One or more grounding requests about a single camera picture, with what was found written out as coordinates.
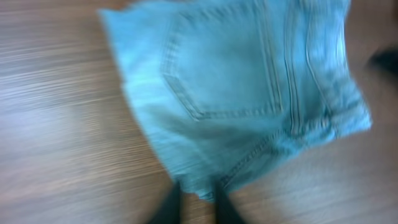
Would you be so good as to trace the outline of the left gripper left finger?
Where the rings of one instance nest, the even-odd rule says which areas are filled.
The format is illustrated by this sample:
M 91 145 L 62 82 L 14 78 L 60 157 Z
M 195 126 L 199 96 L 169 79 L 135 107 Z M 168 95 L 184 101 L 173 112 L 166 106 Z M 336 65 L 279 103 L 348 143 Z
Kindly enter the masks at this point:
M 182 191 L 176 182 L 149 224 L 181 224 Z

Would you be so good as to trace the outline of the light blue denim shorts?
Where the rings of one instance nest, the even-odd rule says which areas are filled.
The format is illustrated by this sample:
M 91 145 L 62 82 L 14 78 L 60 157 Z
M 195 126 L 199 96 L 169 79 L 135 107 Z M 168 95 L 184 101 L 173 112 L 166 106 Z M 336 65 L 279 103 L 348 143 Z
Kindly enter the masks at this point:
M 347 0 L 141 1 L 98 14 L 125 99 L 169 176 L 213 200 L 369 129 Z

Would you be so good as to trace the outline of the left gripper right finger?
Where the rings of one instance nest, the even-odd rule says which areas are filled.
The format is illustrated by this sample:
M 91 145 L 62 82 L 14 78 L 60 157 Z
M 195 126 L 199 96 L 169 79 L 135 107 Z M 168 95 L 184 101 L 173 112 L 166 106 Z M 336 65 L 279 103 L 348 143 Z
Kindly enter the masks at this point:
M 222 188 L 219 182 L 214 182 L 215 217 L 216 224 L 246 224 L 240 216 L 227 191 Z

